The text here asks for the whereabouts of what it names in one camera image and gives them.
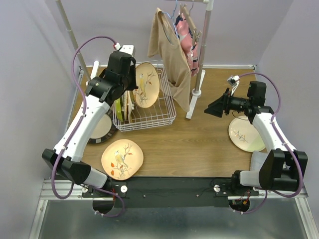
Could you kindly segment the green yellow woven mat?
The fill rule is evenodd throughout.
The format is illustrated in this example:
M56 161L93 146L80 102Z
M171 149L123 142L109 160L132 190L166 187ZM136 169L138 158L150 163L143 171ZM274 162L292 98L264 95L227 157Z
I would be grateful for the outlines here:
M131 91L127 91L127 93L128 93L128 121L129 123L133 123L132 112L135 109L134 98L132 97Z

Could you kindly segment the white leaf pattern plate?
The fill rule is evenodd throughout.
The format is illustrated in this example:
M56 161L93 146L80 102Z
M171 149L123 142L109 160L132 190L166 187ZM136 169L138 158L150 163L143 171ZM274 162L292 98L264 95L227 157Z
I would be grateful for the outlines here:
M247 116L233 119L228 127L228 133L231 141L243 151L262 151L266 148L258 131L250 124Z

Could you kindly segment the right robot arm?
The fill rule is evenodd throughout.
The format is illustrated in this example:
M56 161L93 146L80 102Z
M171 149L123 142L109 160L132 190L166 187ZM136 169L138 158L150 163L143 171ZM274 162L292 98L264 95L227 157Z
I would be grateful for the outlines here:
M243 112L266 147L267 153L252 155L251 161L258 162L258 167L234 172L229 183L233 194L241 195L247 187L255 187L277 192L288 191L293 197L303 187L302 179L308 156L289 143L276 122L274 111L264 105L266 88L263 82L251 81L247 98L235 97L230 89L226 89L204 112L219 118L230 111Z

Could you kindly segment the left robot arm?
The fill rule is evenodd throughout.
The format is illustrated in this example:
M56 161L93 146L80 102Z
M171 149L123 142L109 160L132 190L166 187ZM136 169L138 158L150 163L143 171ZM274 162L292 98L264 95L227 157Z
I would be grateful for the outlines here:
M65 135L42 158L52 169L77 185L90 185L98 196L110 193L107 175L82 162L84 149L100 119L127 90L137 89L136 60L132 51L114 51L107 68L88 82L82 105Z

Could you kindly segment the orange woven bamboo tray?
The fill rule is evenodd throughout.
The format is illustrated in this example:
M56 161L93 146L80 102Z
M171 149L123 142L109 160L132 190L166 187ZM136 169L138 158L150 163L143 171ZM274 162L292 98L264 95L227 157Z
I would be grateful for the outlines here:
M126 121L128 119L128 92L122 96L122 115L123 121Z

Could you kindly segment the green polka dot plate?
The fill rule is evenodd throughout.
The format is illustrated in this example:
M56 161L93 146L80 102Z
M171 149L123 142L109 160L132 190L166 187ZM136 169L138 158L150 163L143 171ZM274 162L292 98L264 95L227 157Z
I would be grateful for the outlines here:
M122 114L122 98L114 101L116 117L120 122L123 122L124 116Z

